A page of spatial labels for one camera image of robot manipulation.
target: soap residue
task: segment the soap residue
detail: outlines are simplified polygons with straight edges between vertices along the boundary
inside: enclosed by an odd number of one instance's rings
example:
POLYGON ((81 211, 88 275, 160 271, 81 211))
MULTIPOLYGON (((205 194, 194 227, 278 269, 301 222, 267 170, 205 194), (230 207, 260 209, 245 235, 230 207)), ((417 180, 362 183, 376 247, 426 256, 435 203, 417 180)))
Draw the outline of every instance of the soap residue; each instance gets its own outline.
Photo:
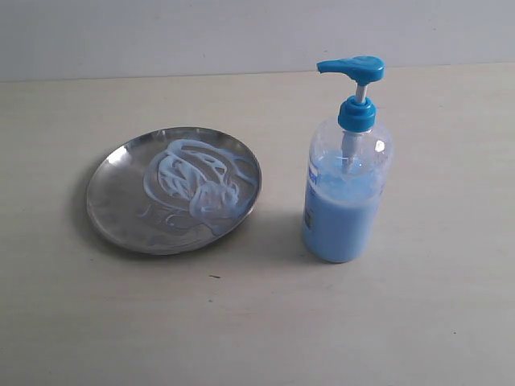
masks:
POLYGON ((205 224, 219 235, 228 222, 244 214, 258 188, 238 164, 255 170, 250 159, 205 142, 178 139, 152 159, 143 177, 143 189, 167 209, 163 222, 172 230, 205 224), (245 184, 251 187, 250 194, 248 189, 242 194, 245 184))

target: blue liquid soap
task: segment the blue liquid soap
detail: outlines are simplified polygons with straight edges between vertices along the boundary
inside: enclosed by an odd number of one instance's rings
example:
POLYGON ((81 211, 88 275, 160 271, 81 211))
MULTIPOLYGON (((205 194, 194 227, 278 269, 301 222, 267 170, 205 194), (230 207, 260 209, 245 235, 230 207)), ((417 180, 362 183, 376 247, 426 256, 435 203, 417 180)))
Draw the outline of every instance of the blue liquid soap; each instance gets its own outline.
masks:
POLYGON ((358 83, 356 95, 329 118, 311 140, 303 239, 318 257, 344 263, 360 256, 369 241, 393 157, 388 130, 375 122, 366 86, 380 80, 382 60, 358 56, 318 64, 320 72, 341 72, 358 83))

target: blue cap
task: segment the blue cap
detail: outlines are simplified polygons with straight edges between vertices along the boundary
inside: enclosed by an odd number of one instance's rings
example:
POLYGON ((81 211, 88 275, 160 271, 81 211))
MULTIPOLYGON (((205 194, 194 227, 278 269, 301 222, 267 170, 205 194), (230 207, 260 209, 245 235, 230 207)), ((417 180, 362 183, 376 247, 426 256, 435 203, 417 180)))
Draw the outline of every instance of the blue cap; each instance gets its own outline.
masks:
POLYGON ((382 79, 385 75, 384 62, 376 56, 357 56, 320 62, 316 67, 321 73, 340 72, 357 82, 357 91, 360 92, 362 99, 358 101, 356 96, 349 97, 340 107, 338 123, 344 129, 355 133, 370 129, 376 121, 376 106, 365 97, 365 87, 382 79))

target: white wall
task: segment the white wall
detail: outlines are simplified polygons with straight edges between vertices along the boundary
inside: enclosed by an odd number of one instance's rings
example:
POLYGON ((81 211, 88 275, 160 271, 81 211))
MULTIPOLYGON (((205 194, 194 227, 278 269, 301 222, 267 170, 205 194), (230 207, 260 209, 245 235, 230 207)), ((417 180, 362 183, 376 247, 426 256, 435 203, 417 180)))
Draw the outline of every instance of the white wall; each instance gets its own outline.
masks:
POLYGON ((0 0, 0 80, 515 60, 514 0, 0 0))

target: metal plate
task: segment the metal plate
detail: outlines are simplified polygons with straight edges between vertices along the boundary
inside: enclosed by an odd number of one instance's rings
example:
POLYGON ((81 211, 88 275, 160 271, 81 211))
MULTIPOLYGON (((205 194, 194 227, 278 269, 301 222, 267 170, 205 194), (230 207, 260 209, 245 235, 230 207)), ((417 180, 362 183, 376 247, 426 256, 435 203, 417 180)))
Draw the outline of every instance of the metal plate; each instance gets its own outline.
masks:
POLYGON ((231 232, 251 211, 261 170, 247 146, 212 129, 157 130, 120 146, 91 178, 93 226, 124 248, 192 251, 231 232))

